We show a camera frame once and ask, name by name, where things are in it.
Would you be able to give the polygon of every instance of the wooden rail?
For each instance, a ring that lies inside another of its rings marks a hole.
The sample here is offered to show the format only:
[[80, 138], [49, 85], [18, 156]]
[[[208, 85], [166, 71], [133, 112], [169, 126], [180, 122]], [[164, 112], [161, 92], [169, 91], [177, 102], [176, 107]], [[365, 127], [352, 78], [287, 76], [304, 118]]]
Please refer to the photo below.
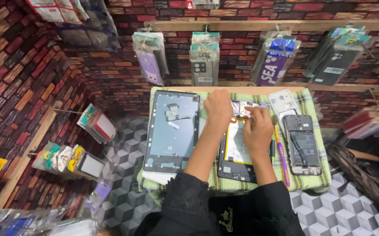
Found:
[[280, 30], [292, 31], [328, 31], [346, 24], [365, 26], [367, 31], [379, 31], [379, 20], [146, 21], [144, 25], [151, 24], [154, 29], [162, 31], [203, 31], [204, 24], [210, 25], [210, 31], [267, 31], [276, 30], [277, 23]]

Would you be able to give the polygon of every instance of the black sleeve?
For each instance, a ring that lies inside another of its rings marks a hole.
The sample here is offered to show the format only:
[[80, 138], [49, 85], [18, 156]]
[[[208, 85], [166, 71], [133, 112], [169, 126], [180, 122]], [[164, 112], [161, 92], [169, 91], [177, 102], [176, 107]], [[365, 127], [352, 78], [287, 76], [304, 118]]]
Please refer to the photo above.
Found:
[[249, 192], [255, 205], [255, 224], [261, 235], [303, 236], [297, 214], [291, 209], [290, 195], [282, 181], [262, 185]]
[[166, 185], [161, 219], [149, 235], [190, 235], [214, 232], [208, 214], [208, 183], [179, 173]]

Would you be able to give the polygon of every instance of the brick wall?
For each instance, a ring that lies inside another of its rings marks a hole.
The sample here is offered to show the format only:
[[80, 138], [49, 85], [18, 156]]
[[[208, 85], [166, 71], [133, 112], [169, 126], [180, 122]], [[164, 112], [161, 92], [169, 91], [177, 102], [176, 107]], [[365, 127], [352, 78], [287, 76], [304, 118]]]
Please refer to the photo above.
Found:
[[[379, 0], [226, 0], [222, 1], [217, 10], [188, 10], [185, 9], [185, 1], [180, 0], [108, 0], [106, 4], [119, 31], [123, 49], [119, 52], [103, 52], [94, 48], [61, 47], [68, 57], [82, 63], [82, 72], [90, 81], [96, 82], [98, 91], [107, 96], [102, 106], [108, 110], [122, 106], [128, 115], [148, 115], [151, 85], [141, 76], [131, 47], [131, 35], [137, 28], [143, 27], [144, 21], [379, 19]], [[187, 31], [164, 32], [166, 59], [171, 72], [168, 78], [191, 79], [188, 55], [191, 34]], [[305, 69], [303, 63], [322, 40], [324, 32], [302, 31], [293, 34], [302, 40], [301, 51], [284, 81], [307, 82], [309, 78], [302, 74]], [[375, 43], [371, 51], [376, 59], [364, 55], [350, 68], [341, 83], [379, 83], [372, 73], [379, 66], [379, 31], [370, 34], [374, 36]], [[257, 31], [221, 32], [220, 80], [249, 80], [259, 35], [260, 32]], [[333, 126], [364, 106], [364, 99], [368, 99], [368, 96], [356, 96], [351, 98], [354, 99], [352, 102], [361, 102], [360, 105], [354, 107], [354, 104], [349, 104], [343, 113], [336, 116], [328, 114], [321, 125]], [[343, 98], [319, 98], [319, 102], [324, 104], [337, 100], [342, 101]]]
[[[102, 96], [87, 86], [88, 79], [75, 62], [49, 41], [51, 28], [36, 18], [24, 1], [0, 0], [0, 158], [8, 160], [0, 172], [0, 190], [13, 173], [20, 157], [40, 128], [55, 101], [64, 110], [83, 110]], [[78, 116], [60, 113], [45, 134], [60, 145], [82, 144], [99, 154], [101, 145], [76, 126]], [[77, 206], [90, 190], [90, 181], [72, 181], [31, 168], [20, 178], [6, 207], [36, 209], [59, 205]]]

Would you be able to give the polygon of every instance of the hand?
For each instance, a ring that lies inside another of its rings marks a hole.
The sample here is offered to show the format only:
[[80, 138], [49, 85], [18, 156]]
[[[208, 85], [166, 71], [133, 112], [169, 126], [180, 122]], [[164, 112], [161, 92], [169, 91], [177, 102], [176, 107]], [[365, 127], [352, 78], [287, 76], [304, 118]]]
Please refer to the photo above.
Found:
[[227, 129], [233, 116], [233, 109], [226, 89], [214, 90], [204, 101], [204, 109], [208, 117], [207, 123]]
[[267, 150], [274, 134], [270, 111], [262, 107], [245, 107], [245, 110], [251, 113], [243, 127], [248, 152], [252, 159], [258, 156], [268, 157]]

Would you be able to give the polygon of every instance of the geometric cube floor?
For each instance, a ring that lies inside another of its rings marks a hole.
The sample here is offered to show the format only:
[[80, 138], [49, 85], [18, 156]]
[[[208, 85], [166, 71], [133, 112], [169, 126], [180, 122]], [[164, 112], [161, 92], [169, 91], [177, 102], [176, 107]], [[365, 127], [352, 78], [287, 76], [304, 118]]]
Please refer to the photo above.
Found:
[[146, 192], [132, 190], [134, 167], [143, 159], [147, 139], [147, 118], [125, 118], [114, 121], [118, 128], [112, 143], [105, 145], [103, 154], [112, 160], [103, 169], [104, 182], [111, 186], [111, 193], [101, 209], [104, 217], [101, 227], [111, 228], [122, 236], [132, 236], [141, 221], [150, 212], [160, 211]]
[[[132, 236], [148, 213], [160, 211], [147, 192], [135, 193], [131, 185], [134, 167], [144, 157], [148, 119], [125, 118], [114, 123], [119, 128], [117, 137], [103, 151], [113, 164], [103, 170], [112, 191], [100, 209], [104, 211], [102, 227]], [[332, 176], [330, 189], [321, 196], [290, 192], [293, 211], [306, 236], [379, 236], [379, 212], [373, 202], [353, 183], [340, 192], [344, 183], [340, 172]]]

